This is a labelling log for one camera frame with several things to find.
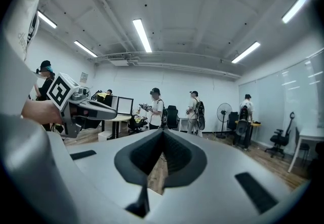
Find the black cap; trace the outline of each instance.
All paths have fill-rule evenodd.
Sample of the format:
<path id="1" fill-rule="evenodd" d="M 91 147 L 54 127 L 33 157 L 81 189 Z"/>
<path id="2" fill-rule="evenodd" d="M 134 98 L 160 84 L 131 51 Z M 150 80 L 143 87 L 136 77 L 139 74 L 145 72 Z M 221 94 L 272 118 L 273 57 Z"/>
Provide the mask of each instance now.
<path id="1" fill-rule="evenodd" d="M 51 62 L 49 60 L 45 60 L 40 64 L 40 67 L 46 67 L 46 66 L 51 66 Z"/>
<path id="2" fill-rule="evenodd" d="M 192 91 L 190 93 L 194 93 L 198 97 L 198 92 L 197 91 Z"/>
<path id="3" fill-rule="evenodd" d="M 153 93 L 158 93 L 159 95 L 161 95 L 159 88 L 153 88 L 152 91 L 150 91 L 150 94 L 153 94 Z"/>

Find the floor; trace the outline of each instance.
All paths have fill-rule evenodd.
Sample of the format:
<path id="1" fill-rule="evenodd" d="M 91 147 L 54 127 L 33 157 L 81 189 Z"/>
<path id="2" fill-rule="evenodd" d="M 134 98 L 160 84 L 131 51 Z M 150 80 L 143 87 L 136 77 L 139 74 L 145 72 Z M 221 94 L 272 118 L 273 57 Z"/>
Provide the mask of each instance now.
<path id="1" fill-rule="evenodd" d="M 83 143 L 91 143 L 98 142 L 98 133 L 101 132 L 101 127 L 97 129 L 89 129 L 83 130 L 78 135 L 77 138 L 67 138 L 64 140 L 65 145 L 74 145 L 74 144 L 83 144 Z M 121 133 L 119 137 L 128 136 L 127 126 L 126 124 L 122 124 Z M 221 142 L 224 144 L 231 145 L 232 137 L 229 136 L 225 139 L 215 138 L 214 134 L 204 134 L 204 138 L 215 140 L 215 142 Z M 292 156 L 286 155 L 284 159 L 281 159 L 280 156 L 271 158 L 269 153 L 264 152 L 265 148 L 260 146 L 257 143 L 252 142 L 249 147 L 249 150 L 246 153 L 249 157 L 256 160 L 259 164 L 263 165 L 269 171 L 273 172 L 277 176 L 279 176 L 290 188 L 294 190 L 300 184 L 307 180 L 306 169 L 301 166 L 301 162 L 299 159 L 296 160 L 295 166 L 293 167 L 291 173 L 288 173 L 287 170 L 289 168 L 290 162 L 292 160 Z M 165 159 L 161 156 L 158 162 L 156 163 L 154 169 L 148 177 L 148 187 L 153 191 L 162 194 L 162 187 L 164 184 L 164 179 L 168 175 L 168 167 Z"/>

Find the ceiling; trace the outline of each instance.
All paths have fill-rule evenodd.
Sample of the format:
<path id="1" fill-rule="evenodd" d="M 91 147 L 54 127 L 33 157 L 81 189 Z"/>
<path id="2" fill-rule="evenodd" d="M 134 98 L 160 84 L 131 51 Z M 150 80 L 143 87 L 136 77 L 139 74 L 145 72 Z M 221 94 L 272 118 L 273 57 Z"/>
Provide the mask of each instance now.
<path id="1" fill-rule="evenodd" d="M 305 10 L 288 24 L 281 21 L 295 1 L 40 0 L 39 9 L 58 24 L 52 29 L 42 22 L 41 29 L 78 51 L 75 55 L 91 58 L 73 43 L 78 40 L 98 56 L 129 53 L 141 65 L 201 68 L 239 78 L 310 29 Z M 152 53 L 145 52 L 133 26 L 137 18 Z M 261 47 L 231 63 L 255 41 Z"/>

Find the standing fan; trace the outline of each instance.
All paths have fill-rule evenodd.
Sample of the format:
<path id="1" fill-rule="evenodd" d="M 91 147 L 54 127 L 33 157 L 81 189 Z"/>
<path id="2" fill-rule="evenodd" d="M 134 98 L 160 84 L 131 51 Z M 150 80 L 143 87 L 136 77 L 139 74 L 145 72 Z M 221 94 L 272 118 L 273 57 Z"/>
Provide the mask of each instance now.
<path id="1" fill-rule="evenodd" d="M 228 103 L 222 103 L 219 105 L 217 109 L 217 117 L 219 121 L 222 123 L 222 131 L 220 134 L 216 134 L 216 137 L 218 138 L 225 138 L 226 136 L 223 135 L 223 126 L 224 122 L 228 121 L 228 115 L 232 112 L 232 107 Z"/>

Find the pants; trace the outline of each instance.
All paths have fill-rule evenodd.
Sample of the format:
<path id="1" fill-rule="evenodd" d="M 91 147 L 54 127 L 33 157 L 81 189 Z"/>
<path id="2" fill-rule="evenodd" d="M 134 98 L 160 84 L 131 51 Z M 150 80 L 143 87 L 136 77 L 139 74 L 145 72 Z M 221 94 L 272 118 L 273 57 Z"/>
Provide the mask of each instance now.
<path id="1" fill-rule="evenodd" d="M 199 137 L 203 137 L 203 132 L 199 129 L 198 127 L 198 120 L 194 119 L 194 120 L 189 120 L 189 124 L 188 124 L 188 133 L 191 134 L 193 127 L 195 127 L 196 131 L 197 131 L 197 135 Z"/>
<path id="2" fill-rule="evenodd" d="M 245 131 L 245 138 L 244 138 L 244 148 L 248 148 L 250 145 L 250 130 L 251 130 L 251 123 L 248 122 L 247 130 Z M 235 132 L 234 134 L 234 140 L 233 145 L 236 145 L 236 143 L 241 139 L 241 136 L 237 135 Z"/>
<path id="3" fill-rule="evenodd" d="M 149 129 L 151 130 L 151 129 L 158 129 L 159 128 L 159 126 L 156 126 L 156 125 L 152 125 L 151 123 L 150 123 L 150 125 L 149 125 Z"/>

